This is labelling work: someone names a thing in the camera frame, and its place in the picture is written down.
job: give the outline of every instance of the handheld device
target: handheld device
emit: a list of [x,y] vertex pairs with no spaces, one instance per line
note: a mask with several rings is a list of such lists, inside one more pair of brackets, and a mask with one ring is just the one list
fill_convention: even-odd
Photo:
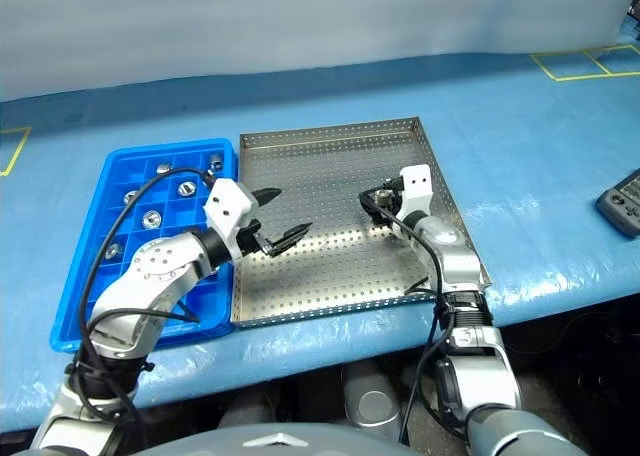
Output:
[[596,206],[621,233],[640,234],[640,169],[602,193]]

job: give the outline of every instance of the stainless steel tray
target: stainless steel tray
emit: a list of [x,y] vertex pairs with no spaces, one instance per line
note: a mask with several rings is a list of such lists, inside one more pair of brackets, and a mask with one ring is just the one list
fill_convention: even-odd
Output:
[[425,268],[405,241],[386,228],[372,229],[358,202],[358,193],[404,166],[430,165],[432,213],[460,228],[472,247],[418,118],[244,134],[240,144],[240,180],[249,189],[283,190],[260,210],[265,235],[313,225],[284,255],[251,255],[238,265],[231,317],[238,326],[424,299],[403,291]]

